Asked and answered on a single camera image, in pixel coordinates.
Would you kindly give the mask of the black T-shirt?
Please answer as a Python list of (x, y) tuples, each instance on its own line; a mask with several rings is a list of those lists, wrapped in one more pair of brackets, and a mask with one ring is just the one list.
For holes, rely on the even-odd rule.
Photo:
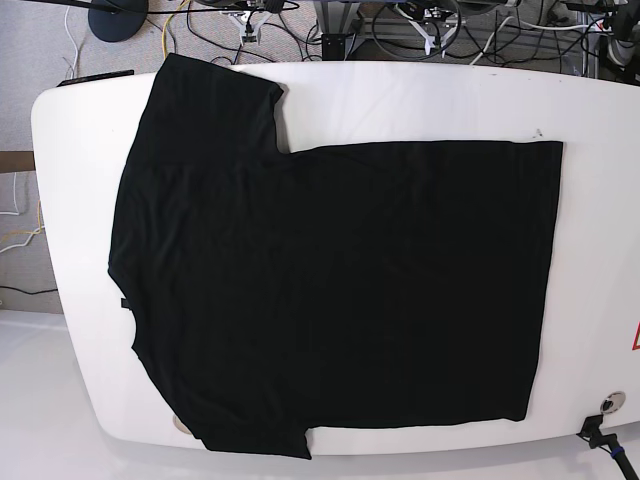
[(281, 96), (174, 54), (155, 76), (108, 273), (161, 396), (210, 450), (302, 459), (317, 427), (522, 421), (562, 144), (283, 153)]

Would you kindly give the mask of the round table grommet left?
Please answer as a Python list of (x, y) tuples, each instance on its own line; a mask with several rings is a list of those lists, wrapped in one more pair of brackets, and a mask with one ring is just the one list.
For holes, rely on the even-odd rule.
[(173, 417), (174, 426), (182, 433), (190, 435), (191, 431), (181, 422), (181, 420), (177, 417)]

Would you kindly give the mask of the round table grommet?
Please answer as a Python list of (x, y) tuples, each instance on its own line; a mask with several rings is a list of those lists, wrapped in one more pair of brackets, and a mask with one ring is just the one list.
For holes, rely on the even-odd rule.
[(600, 404), (600, 413), (610, 415), (622, 408), (626, 401), (626, 394), (623, 391), (615, 391), (609, 394)]
[(181, 420), (177, 417), (173, 417), (174, 426), (182, 433), (190, 435), (191, 431), (181, 422)]

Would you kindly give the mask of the black flat bar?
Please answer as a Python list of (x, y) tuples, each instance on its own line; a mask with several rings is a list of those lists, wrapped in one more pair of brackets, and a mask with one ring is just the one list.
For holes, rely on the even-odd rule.
[(88, 76), (83, 76), (83, 77), (79, 77), (79, 78), (67, 79), (67, 80), (61, 81), (56, 86), (56, 88), (63, 87), (63, 86), (71, 86), (71, 85), (76, 85), (76, 84), (82, 84), (82, 83), (88, 83), (88, 82), (94, 82), (94, 81), (101, 81), (101, 80), (108, 80), (108, 79), (132, 76), (132, 75), (134, 75), (134, 73), (135, 73), (134, 70), (129, 69), (129, 70), (114, 71), (114, 72), (108, 72), (108, 73), (102, 73), (102, 74), (88, 75)]

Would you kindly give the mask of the round black stand base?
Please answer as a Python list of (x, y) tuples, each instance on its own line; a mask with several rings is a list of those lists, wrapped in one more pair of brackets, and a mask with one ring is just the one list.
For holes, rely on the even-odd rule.
[(96, 38), (107, 43), (130, 39), (143, 26), (149, 9), (147, 0), (93, 0), (88, 24)]

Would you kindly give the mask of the red warning sticker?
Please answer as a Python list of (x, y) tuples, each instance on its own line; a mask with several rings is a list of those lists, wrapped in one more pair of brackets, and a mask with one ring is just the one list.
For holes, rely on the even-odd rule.
[(636, 333), (634, 336), (634, 341), (632, 345), (632, 351), (636, 351), (640, 349), (640, 323), (638, 323)]

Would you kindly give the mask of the round table grommet right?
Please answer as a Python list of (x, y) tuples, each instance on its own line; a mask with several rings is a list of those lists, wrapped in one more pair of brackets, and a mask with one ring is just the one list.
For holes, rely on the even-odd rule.
[(600, 404), (600, 413), (610, 415), (622, 408), (626, 401), (626, 394), (623, 391), (615, 391), (609, 394)]

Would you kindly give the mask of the aluminium frame post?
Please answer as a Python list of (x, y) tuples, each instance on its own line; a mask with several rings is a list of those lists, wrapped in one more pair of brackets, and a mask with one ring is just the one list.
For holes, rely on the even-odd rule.
[(346, 61), (361, 44), (360, 1), (313, 1), (323, 61)]

